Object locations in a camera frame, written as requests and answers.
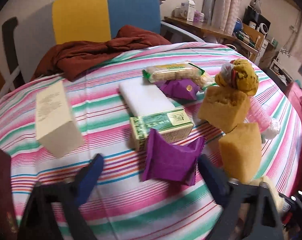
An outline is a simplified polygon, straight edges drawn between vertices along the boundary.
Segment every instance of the bed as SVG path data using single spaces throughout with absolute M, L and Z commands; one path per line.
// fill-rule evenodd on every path
M 80 207 L 98 239 L 203 239 L 214 226 L 221 207 L 213 201 L 198 170 L 196 184 L 191 187 L 160 180 L 141 182 L 145 152 L 132 148 L 132 114 L 118 85 L 122 80 L 141 76 L 141 70 L 150 65 L 190 60 L 215 75 L 224 62 L 239 57 L 220 44 L 156 46 L 125 52 L 87 71 L 75 82 L 53 75 L 7 94 L 0 100 L 0 148 L 12 157 L 11 185 L 18 221 L 36 181 L 49 184 L 74 176 L 101 153 L 105 160 L 102 175 L 88 202 Z M 260 81 L 256 98 L 281 124 L 280 134 L 263 144 L 256 178 L 266 174 L 278 191 L 289 194 L 301 150 L 301 122 L 276 84 L 257 66 L 253 67 Z M 56 159 L 35 139 L 35 95 L 60 80 L 86 143 Z M 196 117 L 202 99 L 203 92 L 198 93 L 197 101 L 170 99 L 175 106 L 182 105 L 194 123 L 189 137 L 176 143 L 184 145 L 204 136 L 203 154 L 221 166 L 218 139 L 223 133 Z M 61 206 L 54 204 L 54 212 L 63 236 L 70 239 Z

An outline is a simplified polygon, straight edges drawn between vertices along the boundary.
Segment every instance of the purple package on desk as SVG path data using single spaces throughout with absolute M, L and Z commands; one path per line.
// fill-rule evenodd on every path
M 200 87 L 191 79 L 169 80 L 157 86 L 169 97 L 196 100 L 196 93 Z
M 205 139 L 199 137 L 187 145 L 167 143 L 157 130 L 151 129 L 142 180 L 167 179 L 185 185 L 195 184 L 195 168 Z

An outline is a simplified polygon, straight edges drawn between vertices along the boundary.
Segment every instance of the yellow plush toy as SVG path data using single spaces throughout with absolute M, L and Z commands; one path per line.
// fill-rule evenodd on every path
M 249 61 L 240 58 L 223 64 L 214 79 L 219 86 L 232 87 L 248 96 L 254 96 L 259 86 L 258 76 Z

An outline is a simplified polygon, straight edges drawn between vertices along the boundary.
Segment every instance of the white box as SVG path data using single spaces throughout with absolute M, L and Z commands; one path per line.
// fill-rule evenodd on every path
M 187 21 L 193 22 L 195 11 L 195 3 L 193 0 L 187 0 L 181 3 L 181 17 L 187 19 Z
M 36 140 L 56 158 L 85 143 L 63 87 L 57 82 L 36 95 Z

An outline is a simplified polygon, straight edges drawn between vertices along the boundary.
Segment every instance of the green and cream soap box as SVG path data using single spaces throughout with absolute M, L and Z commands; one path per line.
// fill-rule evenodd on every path
M 130 118 L 135 150 L 144 150 L 150 129 L 154 128 L 168 142 L 176 142 L 188 137 L 193 128 L 183 108 Z

